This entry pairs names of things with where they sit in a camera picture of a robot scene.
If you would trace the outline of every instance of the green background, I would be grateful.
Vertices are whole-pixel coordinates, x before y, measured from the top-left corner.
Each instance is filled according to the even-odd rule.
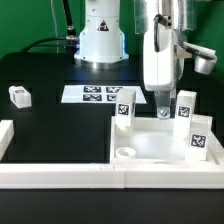
[[[59,35],[66,35],[62,0],[55,0]],[[84,27],[85,1],[70,0],[73,23],[79,33]],[[0,0],[0,58],[19,52],[36,40],[54,37],[50,0]],[[197,30],[190,33],[192,43],[217,50],[218,62],[212,75],[224,85],[224,1],[197,2]],[[121,0],[120,28],[126,35],[127,52],[142,54],[143,36],[135,35],[133,0]],[[56,52],[35,48],[35,52]]]

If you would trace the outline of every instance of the white block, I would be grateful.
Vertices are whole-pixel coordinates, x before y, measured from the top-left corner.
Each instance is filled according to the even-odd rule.
[[[177,96],[174,121],[174,136],[186,139],[189,136],[190,123],[194,113],[196,92],[181,90]]]
[[[10,100],[18,107],[25,108],[31,107],[31,95],[22,86],[11,86],[9,88]]]
[[[206,161],[212,117],[193,115],[185,160]]]
[[[0,159],[4,155],[14,135],[13,121],[2,120],[0,122]]]
[[[121,137],[132,135],[135,118],[136,90],[122,88],[117,93],[115,124],[116,134]]]

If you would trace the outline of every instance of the black tabletop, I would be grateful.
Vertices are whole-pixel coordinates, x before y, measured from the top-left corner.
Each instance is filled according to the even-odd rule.
[[[92,70],[64,54],[9,54],[0,61],[0,119],[14,120],[15,136],[3,163],[108,163],[114,105],[61,104],[65,85],[139,85],[147,104],[136,116],[156,116],[144,90],[142,58],[119,69]],[[17,109],[8,88],[22,85],[32,108]],[[186,63],[178,90],[197,91],[195,113],[213,116],[223,144],[223,87]],[[0,190],[1,223],[223,223],[224,190]]]

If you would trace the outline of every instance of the printed marker sheet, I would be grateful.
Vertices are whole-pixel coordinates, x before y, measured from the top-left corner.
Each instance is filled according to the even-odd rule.
[[[116,95],[121,88],[136,90],[136,103],[146,104],[146,100],[140,86],[66,85],[61,102],[116,103]]]

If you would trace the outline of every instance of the white robot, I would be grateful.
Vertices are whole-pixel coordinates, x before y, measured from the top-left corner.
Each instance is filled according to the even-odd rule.
[[[209,74],[215,51],[186,42],[195,29],[195,0],[135,0],[136,33],[144,33],[145,89],[154,91],[157,117],[170,117],[171,98],[184,69],[184,58],[196,55],[195,71]]]
[[[120,0],[85,0],[85,28],[76,63],[108,69],[127,62],[125,37],[119,28]]]

